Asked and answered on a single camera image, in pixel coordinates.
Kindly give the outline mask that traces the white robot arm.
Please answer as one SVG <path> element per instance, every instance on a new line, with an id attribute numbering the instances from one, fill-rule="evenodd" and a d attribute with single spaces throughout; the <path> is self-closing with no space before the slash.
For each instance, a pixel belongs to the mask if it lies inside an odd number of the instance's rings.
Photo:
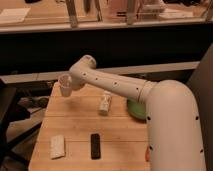
<path id="1" fill-rule="evenodd" d="M 185 84 L 100 72 L 90 55 L 69 73 L 76 90 L 89 83 L 145 105 L 151 171 L 207 171 L 197 102 Z"/>

